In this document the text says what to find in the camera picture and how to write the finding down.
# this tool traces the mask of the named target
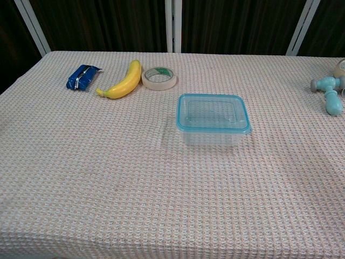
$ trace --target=masking tape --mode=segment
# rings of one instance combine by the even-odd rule
[[[163,74],[168,76],[169,79],[161,82],[151,81],[150,77],[156,74]],[[176,76],[171,69],[167,69],[166,67],[154,67],[144,71],[141,75],[141,79],[144,86],[155,91],[167,90],[176,84]]]

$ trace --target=banana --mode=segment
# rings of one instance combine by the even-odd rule
[[[98,95],[111,99],[121,98],[136,88],[141,77],[141,65],[138,60],[134,60],[129,64],[126,77],[117,85],[113,85],[107,91],[99,88],[96,89]]]

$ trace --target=plastic food container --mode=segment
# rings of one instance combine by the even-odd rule
[[[226,94],[180,96],[176,126],[188,145],[235,145],[252,128],[242,98]]]

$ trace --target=toy hammer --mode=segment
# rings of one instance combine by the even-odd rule
[[[345,89],[345,76],[340,78],[324,77],[318,81],[313,79],[310,83],[312,92],[316,92],[316,90],[325,92],[326,111],[332,116],[337,116],[343,111],[343,105],[337,96],[338,93],[334,91],[336,88]]]

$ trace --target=blue snack package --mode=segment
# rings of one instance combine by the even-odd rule
[[[81,65],[68,79],[66,87],[68,89],[76,90],[80,89],[85,91],[88,85],[91,83],[92,78],[99,71],[98,67]]]

